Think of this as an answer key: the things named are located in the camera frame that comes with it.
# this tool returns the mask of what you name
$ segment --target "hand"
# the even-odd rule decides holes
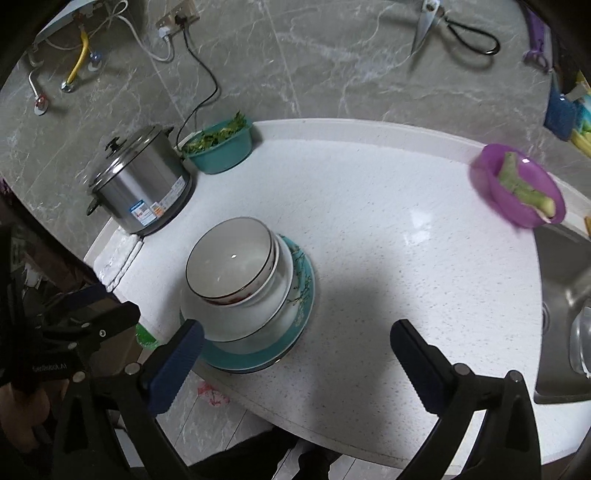
[[[25,395],[11,384],[0,387],[0,427],[8,441],[22,453],[39,447],[33,427],[47,419],[50,408],[49,396],[43,387],[33,395]]]

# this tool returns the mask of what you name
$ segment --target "stainless steel sink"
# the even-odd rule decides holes
[[[543,298],[543,335],[536,403],[591,398],[591,380],[575,373],[569,361],[570,328],[591,296],[591,242],[562,227],[534,231]]]

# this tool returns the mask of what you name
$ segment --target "stacked bowls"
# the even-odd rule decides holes
[[[182,318],[203,325],[205,338],[227,352],[263,350],[285,334],[282,316],[297,288],[292,253],[260,220],[238,217],[209,230],[187,260]]]

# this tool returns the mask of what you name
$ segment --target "purple bowl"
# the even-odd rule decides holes
[[[507,145],[490,144],[482,149],[480,162],[486,171],[492,198],[501,209],[503,215],[516,225],[525,228],[535,228],[545,224],[532,207],[521,203],[496,178],[505,161],[506,152],[515,152],[517,154],[517,171],[519,172],[519,176],[533,188],[552,198],[556,203],[556,215],[550,219],[550,223],[562,222],[566,215],[564,199],[550,175],[535,161],[519,150]]]

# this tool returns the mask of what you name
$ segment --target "teal bowl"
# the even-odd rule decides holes
[[[208,134],[225,127],[230,120],[224,120],[212,127],[203,130],[203,133]],[[247,158],[252,151],[251,126],[252,122],[246,120],[247,126],[240,130],[233,137],[228,138],[215,147],[208,148],[198,153],[185,153],[183,155],[188,158],[195,166],[203,173],[221,173],[238,165],[242,160]],[[201,135],[201,132],[193,135],[185,143],[189,143],[196,136]]]

